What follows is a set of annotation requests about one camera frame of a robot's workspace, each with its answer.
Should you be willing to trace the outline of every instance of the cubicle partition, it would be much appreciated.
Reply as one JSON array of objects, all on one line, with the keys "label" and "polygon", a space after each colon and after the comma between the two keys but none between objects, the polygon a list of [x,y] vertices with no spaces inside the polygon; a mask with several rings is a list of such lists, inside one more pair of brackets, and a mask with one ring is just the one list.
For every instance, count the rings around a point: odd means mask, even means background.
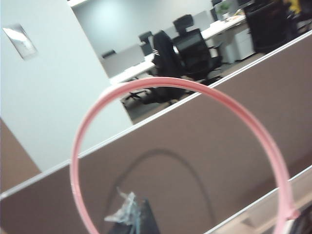
[{"label": "cubicle partition", "polygon": [[208,17],[207,11],[202,11],[193,16],[194,26],[190,27],[188,30],[199,28],[201,31],[209,28],[210,19]]},{"label": "cubicle partition", "polygon": [[[291,175],[312,164],[311,43],[309,33],[214,85],[267,127]],[[101,233],[111,226],[104,217],[122,203],[116,187],[149,199],[162,234],[204,233],[274,187],[268,160],[249,129],[198,94],[85,155],[80,177]],[[1,227],[9,234],[87,234],[68,165],[1,198]]]},{"label": "cubicle partition", "polygon": [[108,58],[100,59],[103,68],[109,78],[122,73],[131,66],[135,66],[144,61],[144,54],[138,44],[117,52]]}]

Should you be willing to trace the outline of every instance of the light gray wall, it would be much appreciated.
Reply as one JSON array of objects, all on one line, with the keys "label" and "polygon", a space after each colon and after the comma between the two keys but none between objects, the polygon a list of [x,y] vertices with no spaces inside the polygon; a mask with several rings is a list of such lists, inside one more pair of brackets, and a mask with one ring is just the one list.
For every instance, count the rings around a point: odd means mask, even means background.
[{"label": "light gray wall", "polygon": [[116,52],[135,43],[138,35],[171,27],[185,14],[212,8],[210,0],[88,0],[72,9],[96,54]]},{"label": "light gray wall", "polygon": [[[69,159],[78,124],[110,83],[65,0],[2,0],[1,26],[15,23],[38,54],[23,60],[1,30],[1,118],[45,171]],[[131,125],[116,101],[94,123],[83,148]]]}]

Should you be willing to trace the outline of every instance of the office desk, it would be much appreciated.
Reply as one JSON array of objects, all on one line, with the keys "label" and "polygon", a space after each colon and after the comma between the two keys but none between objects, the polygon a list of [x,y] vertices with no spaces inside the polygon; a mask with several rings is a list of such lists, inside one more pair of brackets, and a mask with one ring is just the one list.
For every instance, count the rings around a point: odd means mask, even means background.
[{"label": "office desk", "polygon": [[155,64],[152,63],[154,54],[150,54],[144,57],[145,61],[139,63],[136,66],[129,67],[124,72],[110,78],[111,84],[118,84],[126,81],[132,80],[134,77],[152,69],[155,67]]},{"label": "office desk", "polygon": [[[242,23],[245,20],[245,16],[237,16],[235,19],[232,19],[228,22],[223,21],[217,21],[215,23],[212,23],[209,28],[202,31],[201,34],[204,38],[204,40],[209,40],[212,37]],[[145,56],[145,61],[141,62],[140,64],[136,66],[132,66],[128,69],[126,69],[124,72],[110,78],[111,84],[118,84],[126,81],[132,80],[134,77],[152,69],[155,67],[155,64],[152,63],[152,60],[154,58],[153,54]]]},{"label": "office desk", "polygon": [[241,24],[243,21],[245,21],[245,19],[246,19],[245,16],[237,16],[235,19],[232,19],[228,22],[216,21],[210,24],[210,27],[202,31],[201,34],[204,40],[209,40],[215,35],[218,35],[238,24]]}]

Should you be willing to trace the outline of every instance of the pink plastic hoop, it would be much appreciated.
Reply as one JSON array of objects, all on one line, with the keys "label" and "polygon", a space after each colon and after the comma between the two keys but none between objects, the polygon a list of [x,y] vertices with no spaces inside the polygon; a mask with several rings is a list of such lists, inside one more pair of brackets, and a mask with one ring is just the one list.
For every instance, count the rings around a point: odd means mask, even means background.
[{"label": "pink plastic hoop", "polygon": [[268,155],[277,186],[279,187],[278,212],[274,234],[281,234],[285,222],[289,219],[297,218],[299,216],[299,211],[294,206],[292,190],[290,183],[288,182],[289,173],[286,167],[286,163],[271,135],[245,107],[226,94],[193,81],[166,77],[144,78],[110,87],[103,92],[99,100],[88,111],[87,115],[84,117],[82,123],[79,126],[75,136],[71,156],[70,180],[78,212],[89,233],[99,234],[87,212],[79,185],[78,153],[81,147],[83,136],[94,117],[109,102],[132,90],[157,86],[184,88],[205,94],[206,96],[221,102],[223,105],[232,110],[251,129]]}]

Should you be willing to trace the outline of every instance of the black office chair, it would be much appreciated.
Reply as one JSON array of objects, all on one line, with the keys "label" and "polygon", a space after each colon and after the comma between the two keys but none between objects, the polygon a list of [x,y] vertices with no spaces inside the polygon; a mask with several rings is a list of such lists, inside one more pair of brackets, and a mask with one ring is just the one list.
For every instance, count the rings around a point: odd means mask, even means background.
[{"label": "black office chair", "polygon": [[194,25],[193,17],[190,14],[183,15],[180,18],[173,21],[175,30],[179,35],[184,35],[186,33],[186,28]]},{"label": "black office chair", "polygon": [[[200,29],[194,29],[186,34],[174,38],[174,45],[184,62],[187,76],[194,80],[205,79],[205,84],[211,84],[220,79],[221,76],[208,79],[207,75],[222,65],[222,56],[219,47],[208,47],[203,39]],[[210,49],[217,49],[219,56],[211,57]]]},{"label": "black office chair", "polygon": [[102,54],[102,58],[103,58],[103,59],[106,59],[106,58],[108,58],[109,56],[114,55],[114,54],[116,54],[115,50],[110,50],[110,51],[107,51],[107,52],[105,52],[104,54]]},{"label": "black office chair", "polygon": [[282,0],[252,4],[244,11],[255,52],[268,53],[289,41],[287,13]]},{"label": "black office chair", "polygon": [[[181,76],[185,75],[181,61],[174,52],[173,43],[164,31],[154,35],[153,45],[155,55],[153,63],[156,66],[155,76],[181,78]],[[184,89],[157,87],[131,93],[131,97],[143,104],[165,102],[172,104],[172,100],[179,100],[184,93]]]},{"label": "black office chair", "polygon": [[143,34],[138,36],[140,41],[144,43],[143,45],[141,45],[141,49],[142,49],[145,56],[147,56],[153,52],[150,41],[148,40],[148,38],[151,37],[152,35],[153,35],[152,32],[148,31],[148,32],[143,33]]}]

